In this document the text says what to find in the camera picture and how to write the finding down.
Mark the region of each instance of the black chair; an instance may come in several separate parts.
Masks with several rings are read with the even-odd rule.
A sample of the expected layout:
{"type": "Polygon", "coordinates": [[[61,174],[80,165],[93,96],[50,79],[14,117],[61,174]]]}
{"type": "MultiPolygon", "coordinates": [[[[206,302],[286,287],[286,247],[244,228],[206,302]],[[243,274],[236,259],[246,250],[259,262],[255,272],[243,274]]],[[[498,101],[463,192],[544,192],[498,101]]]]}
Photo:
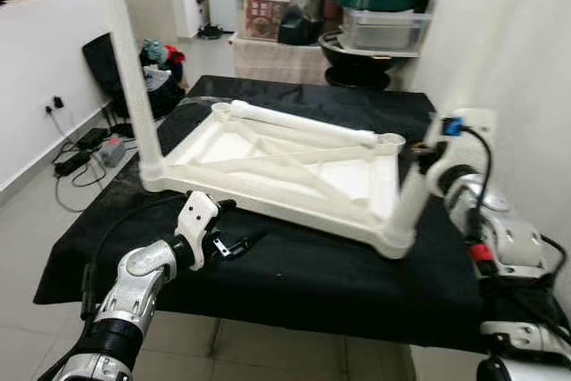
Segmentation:
{"type": "MultiPolygon", "coordinates": [[[[121,118],[128,118],[127,103],[121,85],[111,35],[105,33],[91,42],[83,45],[83,55],[99,87],[112,99],[112,109],[121,118]]],[[[149,91],[149,103],[155,119],[172,112],[185,95],[178,87],[177,81],[169,79],[154,91],[149,91]]]]}

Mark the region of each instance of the plastic storage container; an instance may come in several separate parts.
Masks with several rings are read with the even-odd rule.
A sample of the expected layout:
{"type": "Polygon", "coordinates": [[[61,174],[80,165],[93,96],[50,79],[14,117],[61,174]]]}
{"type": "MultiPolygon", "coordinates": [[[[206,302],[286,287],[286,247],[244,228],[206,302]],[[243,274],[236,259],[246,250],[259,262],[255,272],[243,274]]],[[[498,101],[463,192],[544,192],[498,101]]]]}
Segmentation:
{"type": "Polygon", "coordinates": [[[279,25],[292,0],[237,0],[238,37],[277,40],[279,25]]]}
{"type": "Polygon", "coordinates": [[[345,49],[382,52],[391,56],[418,56],[419,45],[430,14],[413,12],[371,12],[343,9],[343,34],[339,43],[345,49]]]}

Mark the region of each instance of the wall socket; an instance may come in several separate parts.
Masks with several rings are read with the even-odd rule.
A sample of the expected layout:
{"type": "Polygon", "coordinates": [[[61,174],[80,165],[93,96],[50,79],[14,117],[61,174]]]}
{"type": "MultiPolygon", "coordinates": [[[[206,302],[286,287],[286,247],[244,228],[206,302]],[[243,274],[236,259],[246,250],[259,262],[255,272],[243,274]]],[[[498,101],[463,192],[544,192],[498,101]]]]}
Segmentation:
{"type": "Polygon", "coordinates": [[[47,115],[49,112],[53,112],[54,110],[61,109],[63,107],[65,107],[63,99],[59,95],[52,95],[42,103],[42,112],[47,115]]]}

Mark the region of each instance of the black table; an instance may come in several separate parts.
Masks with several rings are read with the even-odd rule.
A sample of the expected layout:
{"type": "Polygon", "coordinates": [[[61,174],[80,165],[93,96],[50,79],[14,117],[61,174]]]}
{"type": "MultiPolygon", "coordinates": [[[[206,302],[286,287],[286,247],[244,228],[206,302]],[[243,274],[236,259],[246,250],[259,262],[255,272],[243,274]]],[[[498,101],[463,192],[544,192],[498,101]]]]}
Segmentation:
{"type": "MultiPolygon", "coordinates": [[[[221,100],[252,104],[377,133],[422,139],[434,110],[423,94],[293,85],[203,76],[159,128],[170,152],[221,100]]],[[[410,151],[400,157],[403,177],[410,151]]],[[[106,229],[133,208],[161,199],[146,192],[135,156],[58,240],[35,303],[80,299],[83,265],[106,229]]],[[[103,298],[120,257],[172,233],[182,201],[127,221],[102,254],[97,294],[103,298]]],[[[480,350],[481,301],[461,237],[441,203],[430,200],[418,241],[401,261],[380,257],[364,244],[247,211],[234,211],[218,227],[232,244],[268,231],[243,258],[181,274],[158,299],[158,309],[239,319],[272,326],[363,336],[408,344],[480,350]]]]}

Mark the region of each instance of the blue connector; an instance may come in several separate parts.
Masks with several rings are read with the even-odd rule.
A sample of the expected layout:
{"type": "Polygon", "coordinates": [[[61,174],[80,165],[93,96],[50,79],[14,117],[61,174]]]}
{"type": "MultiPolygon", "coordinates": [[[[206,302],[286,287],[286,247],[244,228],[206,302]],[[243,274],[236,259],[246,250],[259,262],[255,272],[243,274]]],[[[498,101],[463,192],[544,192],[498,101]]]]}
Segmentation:
{"type": "Polygon", "coordinates": [[[443,119],[443,134],[445,136],[458,137],[462,133],[464,120],[460,116],[443,119]]]}

